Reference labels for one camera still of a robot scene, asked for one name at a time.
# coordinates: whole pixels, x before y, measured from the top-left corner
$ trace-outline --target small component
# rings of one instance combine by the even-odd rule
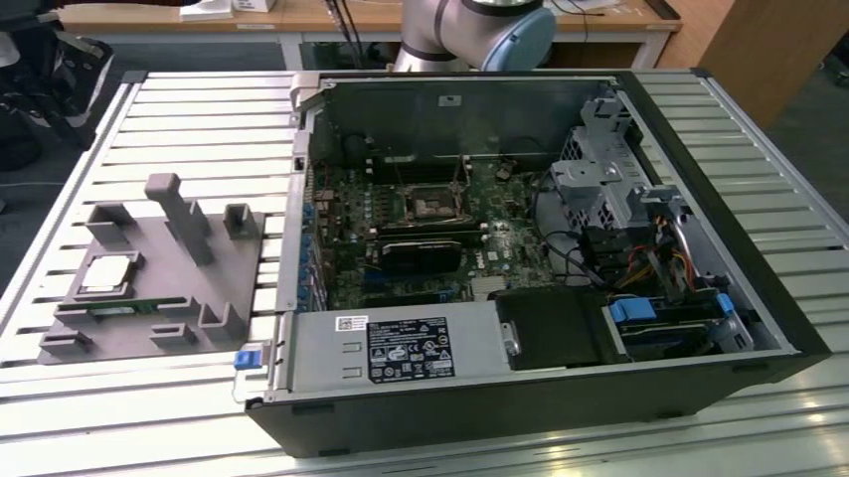
[[[263,368],[263,352],[262,350],[239,351],[234,360],[234,368],[237,371],[259,370]]]
[[[125,282],[130,273],[130,257],[126,255],[102,255],[92,260],[83,279],[82,292],[114,291]]]
[[[512,176],[514,175],[516,167],[517,167],[517,161],[504,160],[500,163],[498,170],[496,171],[496,178],[502,182],[508,182]]]
[[[628,321],[654,320],[657,313],[649,298],[622,298],[610,305],[613,321],[624,323]]]
[[[335,198],[335,191],[334,190],[326,190],[326,191],[321,191],[317,194],[317,201],[331,201]]]
[[[417,219],[457,217],[454,194],[446,187],[420,187],[410,193],[413,216]]]
[[[472,279],[476,301],[488,301],[490,293],[508,289],[508,282],[502,276],[481,276]]]
[[[724,293],[717,295],[717,301],[720,302],[720,307],[723,308],[723,312],[727,316],[735,314],[735,304],[732,303],[732,299]]]

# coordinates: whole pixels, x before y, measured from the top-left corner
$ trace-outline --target green motherboard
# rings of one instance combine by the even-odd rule
[[[472,164],[462,186],[378,185],[365,171],[318,168],[315,189],[330,309],[375,306],[369,303],[389,297],[409,297],[410,304],[417,304],[416,297],[424,295],[438,295],[444,303],[473,301],[473,282],[481,277],[501,277],[505,288],[552,284],[550,262],[528,214],[538,174],[505,174],[500,159]],[[441,209],[440,194],[449,195],[450,191],[457,203]],[[377,257],[371,233],[382,225],[416,220],[405,202],[416,194],[426,195],[424,203],[430,200],[428,195],[437,202],[426,209],[426,214],[436,216],[430,223],[458,220],[449,217],[462,214],[481,223],[485,239],[464,247],[456,271],[387,276],[370,260]]]

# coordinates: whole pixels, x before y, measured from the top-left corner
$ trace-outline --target blue latch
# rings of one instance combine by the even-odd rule
[[[263,368],[263,351],[238,351],[237,359],[234,360],[234,368],[237,371],[259,370]]]
[[[649,298],[622,298],[617,300],[610,305],[610,315],[613,315],[613,321],[617,323],[654,320],[658,317]]]
[[[725,293],[719,294],[717,301],[720,302],[720,307],[723,308],[723,312],[727,314],[727,316],[733,315],[735,303],[732,302],[729,296]]]

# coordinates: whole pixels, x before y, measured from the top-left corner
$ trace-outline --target green circuit board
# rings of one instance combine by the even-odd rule
[[[369,229],[409,219],[405,196],[422,187],[440,185],[374,185],[361,171],[330,169],[323,187],[318,174],[325,256],[331,260],[327,297],[330,309],[357,309],[369,298],[440,294],[441,302],[473,301],[472,280],[501,276],[509,288],[552,284],[550,262],[528,217],[534,173],[497,178],[500,160],[478,160],[464,187],[464,214],[488,224],[481,247],[465,247],[461,266],[452,273],[386,279],[366,257],[375,253]]]

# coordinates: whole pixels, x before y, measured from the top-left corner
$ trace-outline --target metal bracket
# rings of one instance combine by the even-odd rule
[[[303,112],[315,106],[321,101],[321,74],[301,72],[293,76],[293,86],[290,87],[290,100],[293,101],[293,111]]]

